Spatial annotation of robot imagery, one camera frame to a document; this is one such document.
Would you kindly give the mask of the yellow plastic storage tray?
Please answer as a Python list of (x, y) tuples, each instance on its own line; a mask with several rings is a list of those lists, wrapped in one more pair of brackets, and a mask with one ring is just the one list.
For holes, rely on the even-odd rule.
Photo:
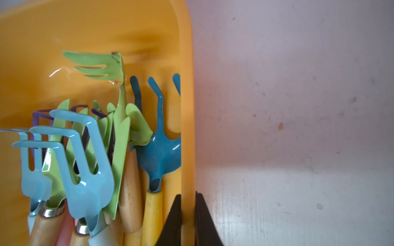
[(185, 1), (27, 1), (1, 11), (1, 237), (5, 246), (29, 241), (30, 200), (21, 190), (19, 139), (35, 110), (116, 104), (119, 86), (92, 80), (63, 51), (120, 52), (127, 77), (138, 78), (143, 115), (157, 124), (154, 78), (164, 94), (165, 133), (182, 140), (181, 167), (164, 176), (163, 214), (182, 196), (182, 239), (195, 244), (195, 94), (192, 24)]

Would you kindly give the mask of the green rake wooden handle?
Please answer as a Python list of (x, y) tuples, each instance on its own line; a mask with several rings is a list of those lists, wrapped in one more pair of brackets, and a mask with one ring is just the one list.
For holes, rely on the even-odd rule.
[(119, 80), (119, 100), (113, 114), (115, 148), (112, 170), (115, 176), (115, 208), (120, 210), (123, 231), (137, 232), (143, 224), (143, 205), (137, 166), (136, 145), (146, 145), (149, 136), (143, 132), (149, 127), (142, 113), (134, 104), (127, 103), (125, 70), (122, 55), (112, 53), (84, 53), (64, 51), (62, 55), (76, 63), (75, 68), (85, 77), (94, 80)]

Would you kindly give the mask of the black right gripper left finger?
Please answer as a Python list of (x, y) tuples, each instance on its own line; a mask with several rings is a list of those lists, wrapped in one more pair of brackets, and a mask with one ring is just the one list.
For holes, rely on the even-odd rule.
[(178, 194), (172, 204), (156, 246), (180, 246), (182, 227), (181, 195)]

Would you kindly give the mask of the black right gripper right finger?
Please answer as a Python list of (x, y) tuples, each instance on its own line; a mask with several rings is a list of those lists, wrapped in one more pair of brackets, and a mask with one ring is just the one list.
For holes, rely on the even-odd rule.
[(202, 193), (196, 192), (195, 245), (223, 246)]

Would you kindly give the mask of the green hand fork wooden handle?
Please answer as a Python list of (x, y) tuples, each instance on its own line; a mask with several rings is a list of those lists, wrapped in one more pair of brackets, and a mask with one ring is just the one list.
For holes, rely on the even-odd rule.
[(115, 148), (112, 155), (115, 190), (105, 211), (112, 220), (120, 216), (123, 233), (134, 234), (143, 224), (136, 147), (147, 145), (153, 132), (135, 104), (129, 103), (124, 108), (116, 108), (109, 103), (107, 112), (113, 120), (115, 134)]

